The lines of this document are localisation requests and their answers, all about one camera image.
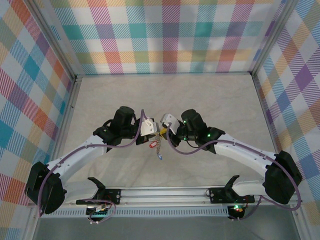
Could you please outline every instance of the metal frame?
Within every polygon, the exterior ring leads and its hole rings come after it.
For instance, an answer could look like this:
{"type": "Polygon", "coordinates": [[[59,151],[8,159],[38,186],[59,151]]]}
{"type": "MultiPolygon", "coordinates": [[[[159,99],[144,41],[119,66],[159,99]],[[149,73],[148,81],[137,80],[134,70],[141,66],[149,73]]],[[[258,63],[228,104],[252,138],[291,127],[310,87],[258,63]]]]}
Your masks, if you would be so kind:
{"type": "Polygon", "coordinates": [[[253,85],[254,85],[256,94],[258,96],[259,102],[260,102],[260,106],[261,106],[261,109],[262,109],[262,112],[263,112],[263,115],[264,115],[264,120],[265,120],[266,126],[268,128],[268,131],[269,131],[269,134],[270,134],[270,138],[271,138],[272,144],[274,146],[275,153],[278,154],[280,152],[280,150],[278,149],[277,144],[276,144],[276,139],[275,139],[274,135],[272,134],[271,125],[268,122],[267,112],[266,112],[266,110],[265,110],[265,108],[264,108],[264,106],[262,104],[262,98],[261,98],[261,96],[259,94],[259,89],[258,89],[258,86],[257,86],[257,82],[255,80],[255,78],[257,78],[257,77],[254,77],[253,75],[251,75],[251,78],[252,78],[253,85]]]}
{"type": "MultiPolygon", "coordinates": [[[[107,214],[95,214],[95,217],[107,217],[114,212],[110,209],[107,214]]],[[[115,218],[181,218],[181,217],[228,217],[226,206],[199,206],[199,207],[126,207],[115,210],[115,218]]],[[[43,216],[52,218],[88,218],[85,207],[60,208],[55,212],[43,216]]]]}
{"type": "Polygon", "coordinates": [[[78,94],[80,91],[81,82],[82,82],[82,78],[77,78],[75,82],[72,83],[70,97],[65,108],[65,113],[61,123],[61,128],[58,132],[50,161],[57,159],[59,156],[62,155],[64,151],[64,148],[65,148],[64,146],[67,140],[72,116],[74,114],[78,94]]]}
{"type": "Polygon", "coordinates": [[[291,16],[291,13],[294,11],[296,5],[298,4],[299,0],[287,0],[286,4],[278,18],[278,20],[274,24],[274,28],[272,30],[272,33],[269,35],[268,39],[266,40],[266,44],[264,48],[262,49],[254,67],[252,70],[252,75],[255,77],[260,68],[263,66],[264,62],[266,61],[268,55],[270,54],[270,51],[276,41],[278,40],[278,37],[280,36],[283,28],[286,25],[286,22],[288,21],[289,17],[291,16]]]}
{"type": "MultiPolygon", "coordinates": [[[[108,189],[121,189],[120,204],[117,208],[139,207],[221,207],[233,206],[234,203],[210,203],[206,196],[209,188],[223,188],[224,186],[172,186],[172,187],[108,187],[108,189]]],[[[255,206],[259,196],[254,197],[256,202],[248,205],[255,206]]],[[[296,205],[297,195],[293,195],[289,205],[296,205]]],[[[272,205],[262,200],[261,205],[272,205]]],[[[79,208],[75,203],[64,203],[60,208],[79,208]]]]}
{"type": "Polygon", "coordinates": [[[57,58],[59,59],[61,65],[63,66],[64,70],[68,74],[69,78],[73,81],[76,80],[76,73],[73,71],[68,59],[66,58],[64,52],[62,51],[55,35],[53,34],[52,30],[47,24],[47,21],[41,14],[38,5],[33,0],[24,0],[25,5],[28,7],[29,11],[32,13],[36,23],[39,25],[43,35],[45,36],[46,40],[48,41],[49,45],[53,49],[54,53],[56,54],[57,58]]]}
{"type": "Polygon", "coordinates": [[[319,239],[319,236],[315,235],[308,224],[307,213],[303,206],[293,213],[293,219],[302,240],[319,239]]]}
{"type": "MultiPolygon", "coordinates": [[[[204,72],[204,73],[192,73],[192,72],[179,72],[179,73],[149,73],[148,75],[163,75],[165,74],[166,76],[176,76],[177,74],[179,75],[214,75],[214,76],[238,76],[238,75],[250,75],[249,72],[246,71],[232,71],[232,72],[204,72]]],[[[126,73],[126,74],[97,74],[97,75],[83,75],[83,74],[79,74],[78,77],[79,78],[83,78],[83,80],[85,81],[85,78],[106,78],[106,77],[115,77],[115,76],[119,76],[119,77],[123,77],[123,76],[139,76],[141,74],[137,74],[137,73],[126,73]]]]}
{"type": "Polygon", "coordinates": [[[37,214],[37,207],[28,206],[27,208],[29,209],[29,216],[26,227],[25,229],[23,229],[23,233],[20,235],[21,240],[33,239],[39,219],[37,214]]]}
{"type": "Polygon", "coordinates": [[[84,74],[83,68],[82,68],[78,58],[76,57],[76,53],[73,50],[71,43],[70,43],[62,25],[58,24],[60,21],[55,13],[53,6],[50,3],[50,0],[42,0],[42,3],[47,11],[47,14],[50,16],[50,19],[51,19],[52,23],[54,24],[56,31],[59,33],[59,35],[63,41],[64,47],[66,48],[66,50],[68,51],[68,53],[70,54],[70,56],[73,60],[73,67],[74,67],[75,71],[78,74],[84,74]]]}

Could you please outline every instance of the plaid backdrop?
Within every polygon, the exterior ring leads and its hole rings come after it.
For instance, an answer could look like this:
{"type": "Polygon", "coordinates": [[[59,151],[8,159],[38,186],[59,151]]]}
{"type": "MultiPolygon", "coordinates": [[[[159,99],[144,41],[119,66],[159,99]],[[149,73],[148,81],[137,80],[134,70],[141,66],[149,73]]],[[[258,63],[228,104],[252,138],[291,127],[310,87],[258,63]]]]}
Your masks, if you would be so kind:
{"type": "Polygon", "coordinates": [[[86,75],[248,72],[285,2],[37,0],[86,75]]]}
{"type": "Polygon", "coordinates": [[[26,224],[30,168],[50,159],[70,87],[23,0],[0,0],[0,240],[26,224]]]}
{"type": "Polygon", "coordinates": [[[304,208],[320,236],[320,0],[300,0],[257,84],[278,149],[303,175],[304,208]]]}

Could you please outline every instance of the floor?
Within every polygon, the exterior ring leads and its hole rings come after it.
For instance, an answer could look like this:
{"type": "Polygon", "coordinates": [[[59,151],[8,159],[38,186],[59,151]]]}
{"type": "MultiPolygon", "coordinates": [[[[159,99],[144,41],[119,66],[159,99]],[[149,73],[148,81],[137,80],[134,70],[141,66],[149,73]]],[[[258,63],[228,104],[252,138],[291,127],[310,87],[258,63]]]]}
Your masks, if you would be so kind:
{"type": "MultiPolygon", "coordinates": [[[[160,121],[165,113],[180,119],[195,109],[207,126],[224,130],[257,148],[274,151],[273,143],[250,75],[116,75],[82,79],[64,154],[83,143],[120,106],[160,121]]],[[[191,148],[182,142],[182,151],[191,148]]],[[[252,180],[249,167],[206,151],[184,156],[162,141],[159,160],[149,144],[113,149],[90,162],[69,181],[95,177],[109,187],[225,185],[233,175],[252,180]]]]}

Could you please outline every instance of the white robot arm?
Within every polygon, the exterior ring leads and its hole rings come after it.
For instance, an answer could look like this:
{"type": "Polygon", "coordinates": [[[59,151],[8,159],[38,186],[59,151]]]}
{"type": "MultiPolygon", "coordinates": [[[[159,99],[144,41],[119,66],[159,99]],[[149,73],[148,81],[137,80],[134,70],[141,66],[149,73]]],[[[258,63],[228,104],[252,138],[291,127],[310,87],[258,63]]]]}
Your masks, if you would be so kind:
{"type": "MultiPolygon", "coordinates": [[[[223,194],[229,203],[236,203],[244,196],[268,196],[281,204],[287,204],[295,192],[292,181],[276,164],[278,162],[289,172],[296,185],[302,176],[291,156],[286,152],[275,154],[263,151],[234,139],[224,131],[207,127],[199,113],[190,109],[181,115],[182,121],[166,113],[161,124],[167,128],[166,139],[175,149],[181,141],[194,141],[199,149],[232,158],[262,176],[263,180],[237,182],[238,175],[233,176],[225,185],[223,194]]],[[[134,111],[129,107],[121,107],[112,120],[93,132],[83,144],[72,152],[49,162],[33,165],[25,194],[37,205],[40,199],[41,210],[52,213],[62,203],[70,203],[81,199],[101,200],[101,192],[105,186],[94,177],[83,182],[67,183],[68,179],[87,163],[107,153],[112,146],[118,146],[122,139],[133,139],[139,145],[149,141],[159,131],[158,125],[151,118],[136,119],[134,111]]]]}

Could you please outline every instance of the small object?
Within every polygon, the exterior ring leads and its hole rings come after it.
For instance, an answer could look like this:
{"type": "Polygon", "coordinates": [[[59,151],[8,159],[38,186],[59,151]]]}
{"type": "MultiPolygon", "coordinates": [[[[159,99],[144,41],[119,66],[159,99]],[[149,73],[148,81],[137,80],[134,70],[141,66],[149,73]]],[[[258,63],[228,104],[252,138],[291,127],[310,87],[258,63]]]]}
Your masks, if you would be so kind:
{"type": "Polygon", "coordinates": [[[152,143],[150,143],[150,145],[149,145],[149,147],[151,148],[151,149],[153,149],[154,147],[156,147],[157,146],[157,141],[153,141],[152,143]]]}
{"type": "Polygon", "coordinates": [[[163,129],[159,132],[159,134],[160,134],[161,137],[164,138],[164,134],[166,134],[166,132],[167,132],[167,129],[166,129],[166,128],[163,128],[163,129]]]}
{"type": "Polygon", "coordinates": [[[160,137],[159,134],[157,136],[155,136],[155,141],[156,141],[156,149],[155,149],[156,155],[158,156],[158,158],[160,160],[162,160],[162,156],[159,153],[160,152],[160,147],[161,147],[161,137],[160,137]]]}

